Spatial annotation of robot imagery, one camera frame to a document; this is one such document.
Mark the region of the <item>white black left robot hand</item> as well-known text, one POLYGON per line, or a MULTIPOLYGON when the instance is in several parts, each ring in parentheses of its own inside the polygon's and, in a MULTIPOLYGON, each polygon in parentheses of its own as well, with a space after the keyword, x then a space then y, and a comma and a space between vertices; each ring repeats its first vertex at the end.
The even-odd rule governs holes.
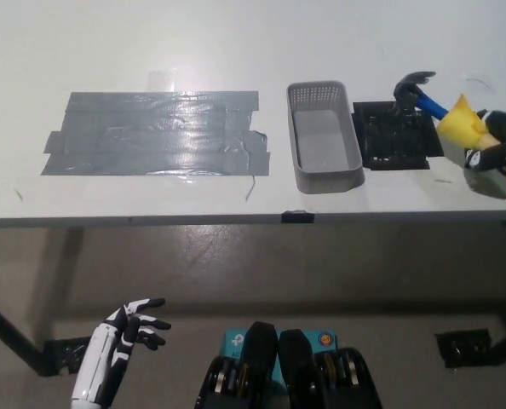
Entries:
POLYGON ((144 314, 164 306, 163 298, 125 303, 93 331, 72 391, 72 408, 110 408, 137 344, 156 351, 165 345, 158 331, 171 324, 144 314))

